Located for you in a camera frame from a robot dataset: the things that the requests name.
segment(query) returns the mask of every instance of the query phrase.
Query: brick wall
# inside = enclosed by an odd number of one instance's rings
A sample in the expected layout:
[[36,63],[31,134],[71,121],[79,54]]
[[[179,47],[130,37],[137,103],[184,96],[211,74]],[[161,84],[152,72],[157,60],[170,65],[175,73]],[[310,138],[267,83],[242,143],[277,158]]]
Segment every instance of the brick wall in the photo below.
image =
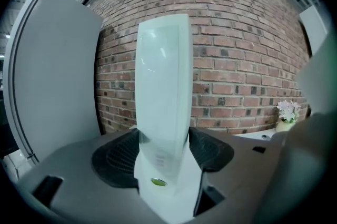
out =
[[137,26],[187,13],[193,32],[191,126],[229,134],[274,127],[280,100],[306,99],[294,82],[308,61],[299,11],[290,0],[91,0],[104,17],[96,71],[104,131],[136,123],[134,68]]

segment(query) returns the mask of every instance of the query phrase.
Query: small flower pot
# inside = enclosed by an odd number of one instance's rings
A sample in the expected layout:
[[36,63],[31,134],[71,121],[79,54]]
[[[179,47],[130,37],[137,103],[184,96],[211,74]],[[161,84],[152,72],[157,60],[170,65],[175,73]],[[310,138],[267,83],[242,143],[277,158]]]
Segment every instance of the small flower pot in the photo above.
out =
[[279,133],[280,131],[288,131],[292,128],[292,126],[295,125],[296,122],[294,123],[286,123],[286,122],[283,122],[283,121],[279,121],[276,128],[275,128],[275,131],[277,133]]

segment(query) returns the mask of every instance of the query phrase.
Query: white potted plant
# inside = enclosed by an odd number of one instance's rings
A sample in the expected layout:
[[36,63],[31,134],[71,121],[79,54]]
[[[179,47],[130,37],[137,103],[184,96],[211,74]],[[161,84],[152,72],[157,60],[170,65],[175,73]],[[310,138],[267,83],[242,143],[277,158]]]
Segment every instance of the white potted plant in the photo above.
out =
[[301,106],[297,103],[293,103],[292,101],[288,102],[286,100],[280,101],[277,104],[280,113],[279,118],[281,119],[275,129],[277,133],[279,131],[288,131],[295,125],[299,117],[300,107]]

